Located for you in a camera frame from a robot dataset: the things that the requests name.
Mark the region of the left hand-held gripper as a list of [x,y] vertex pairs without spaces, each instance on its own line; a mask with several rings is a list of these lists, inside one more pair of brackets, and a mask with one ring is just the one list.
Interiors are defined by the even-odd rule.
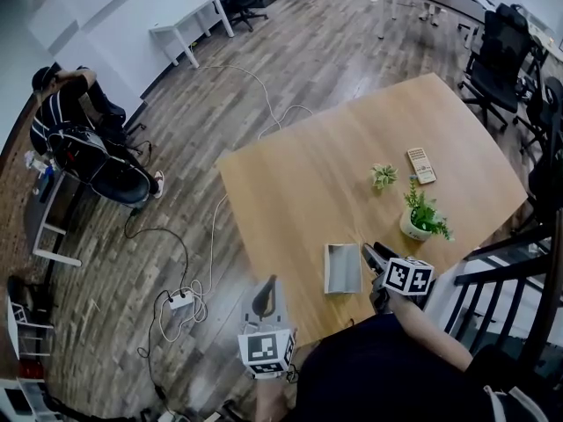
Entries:
[[242,363],[257,380],[277,378],[289,371],[296,329],[289,321],[285,294],[276,275],[245,294],[238,347]]

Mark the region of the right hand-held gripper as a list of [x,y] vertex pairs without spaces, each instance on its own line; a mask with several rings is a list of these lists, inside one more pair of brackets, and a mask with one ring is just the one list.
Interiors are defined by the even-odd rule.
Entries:
[[377,276],[369,295],[376,313],[389,313],[392,292],[402,295],[422,308],[434,280],[435,268],[414,258],[399,258],[398,254],[379,242],[364,243],[361,253],[369,269]]

